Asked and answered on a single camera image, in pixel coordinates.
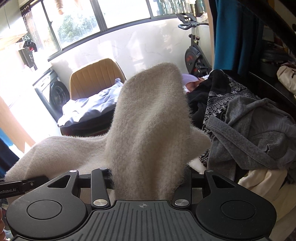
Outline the person hand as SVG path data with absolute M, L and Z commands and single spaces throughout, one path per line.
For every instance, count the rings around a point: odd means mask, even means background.
M 0 241 L 5 241 L 6 240 L 6 233 L 4 231 L 5 224 L 3 221 L 3 213 L 2 209 L 0 208 Z

